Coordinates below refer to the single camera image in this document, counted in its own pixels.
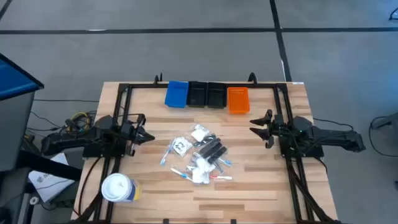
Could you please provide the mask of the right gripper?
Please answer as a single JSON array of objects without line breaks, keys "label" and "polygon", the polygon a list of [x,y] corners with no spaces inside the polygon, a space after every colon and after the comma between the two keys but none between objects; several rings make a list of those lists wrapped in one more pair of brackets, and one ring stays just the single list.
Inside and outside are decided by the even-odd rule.
[{"label": "right gripper", "polygon": [[262,118],[252,119],[250,123],[264,126],[267,125],[267,129],[249,128],[254,134],[258,135],[261,139],[266,139],[266,148],[270,149],[274,145],[274,136],[281,134],[281,129],[284,127],[284,120],[281,114],[272,113],[272,110],[267,110],[266,115]]}]

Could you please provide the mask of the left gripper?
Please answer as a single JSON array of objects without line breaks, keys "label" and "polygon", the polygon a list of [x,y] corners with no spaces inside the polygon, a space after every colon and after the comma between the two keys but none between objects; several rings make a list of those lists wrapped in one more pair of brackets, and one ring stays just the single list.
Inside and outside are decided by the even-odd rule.
[{"label": "left gripper", "polygon": [[149,134],[144,129],[145,122],[145,115],[138,113],[137,120],[135,122],[127,120],[122,125],[121,135],[123,138],[130,140],[131,142],[127,152],[129,156],[133,156],[135,154],[135,147],[137,145],[141,145],[155,139],[153,135]]}]

